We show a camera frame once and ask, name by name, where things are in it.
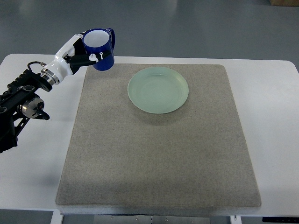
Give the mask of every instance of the gray felt mat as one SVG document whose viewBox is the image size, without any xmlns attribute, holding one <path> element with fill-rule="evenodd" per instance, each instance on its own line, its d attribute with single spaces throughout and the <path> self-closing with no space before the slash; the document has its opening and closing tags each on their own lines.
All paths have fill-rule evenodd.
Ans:
<svg viewBox="0 0 299 224">
<path fill-rule="evenodd" d="M 138 71 L 171 68 L 185 104 L 146 113 L 128 98 Z M 211 64 L 90 67 L 56 203 L 62 213 L 229 215 L 261 205 L 225 68 Z"/>
</svg>

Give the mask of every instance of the screw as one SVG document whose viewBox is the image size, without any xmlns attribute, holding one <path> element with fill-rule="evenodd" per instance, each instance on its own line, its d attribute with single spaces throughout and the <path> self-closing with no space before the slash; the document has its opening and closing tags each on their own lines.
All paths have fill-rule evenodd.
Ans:
<svg viewBox="0 0 299 224">
<path fill-rule="evenodd" d="M 24 86 L 23 89 L 26 90 L 26 91 L 31 91 L 31 90 L 34 90 L 34 86 L 32 86 L 32 85 L 26 85 L 26 86 Z"/>
</svg>

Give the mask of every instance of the gray floor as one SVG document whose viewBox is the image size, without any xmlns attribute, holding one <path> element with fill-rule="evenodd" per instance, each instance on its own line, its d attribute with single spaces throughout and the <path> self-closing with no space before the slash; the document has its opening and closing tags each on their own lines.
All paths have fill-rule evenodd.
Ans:
<svg viewBox="0 0 299 224">
<path fill-rule="evenodd" d="M 0 62 L 55 54 L 74 34 L 107 27 L 117 56 L 288 60 L 299 69 L 299 7 L 268 0 L 0 1 Z M 35 216 L 50 223 L 48 213 L 10 210 L 0 223 L 42 223 Z"/>
</svg>

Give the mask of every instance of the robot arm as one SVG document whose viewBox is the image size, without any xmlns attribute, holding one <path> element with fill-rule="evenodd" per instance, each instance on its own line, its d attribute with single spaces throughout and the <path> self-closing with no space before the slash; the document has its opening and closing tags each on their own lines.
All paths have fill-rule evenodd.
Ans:
<svg viewBox="0 0 299 224">
<path fill-rule="evenodd" d="M 111 54 L 110 51 L 87 54 L 82 42 L 83 34 L 74 35 L 65 43 L 51 63 L 30 62 L 28 69 L 8 84 L 8 91 L 0 95 L 0 153 L 17 146 L 17 136 L 30 119 L 50 118 L 43 111 L 44 101 L 35 94 L 37 89 L 49 92 L 54 84 L 75 74 L 80 67 L 93 65 Z M 30 65 L 33 63 L 43 66 L 41 73 L 32 72 Z"/>
</svg>

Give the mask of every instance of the glass plate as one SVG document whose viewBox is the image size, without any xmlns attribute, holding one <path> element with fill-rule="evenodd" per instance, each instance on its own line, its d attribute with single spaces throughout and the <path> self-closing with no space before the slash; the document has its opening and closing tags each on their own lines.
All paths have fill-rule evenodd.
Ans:
<svg viewBox="0 0 299 224">
<path fill-rule="evenodd" d="M 149 113 L 169 113 L 187 100 L 186 80 L 176 71 L 150 67 L 137 72 L 128 84 L 128 95 L 139 109 Z"/>
</svg>

